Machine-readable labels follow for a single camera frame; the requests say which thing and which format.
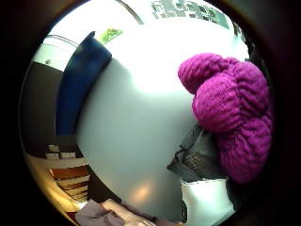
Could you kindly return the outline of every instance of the green foliage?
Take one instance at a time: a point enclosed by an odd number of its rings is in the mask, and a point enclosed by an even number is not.
[[[122,31],[119,29],[108,28],[101,34],[101,36],[98,38],[98,41],[102,44],[107,44],[109,41],[111,41],[121,33]]]

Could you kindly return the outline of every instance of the pink fabric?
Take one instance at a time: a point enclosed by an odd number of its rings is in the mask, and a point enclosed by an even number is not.
[[[125,208],[142,218],[152,220],[153,216],[145,214],[132,207],[125,201],[121,202]],[[89,200],[87,204],[75,214],[76,221],[81,226],[123,226],[124,220],[113,211],[107,211],[99,203]],[[158,218],[154,222],[156,226],[175,226],[175,222]]]
[[[272,133],[271,97],[262,72],[250,62],[207,53],[185,60],[178,76],[195,94],[192,109],[199,124],[216,134],[225,172],[241,184],[254,179]]]

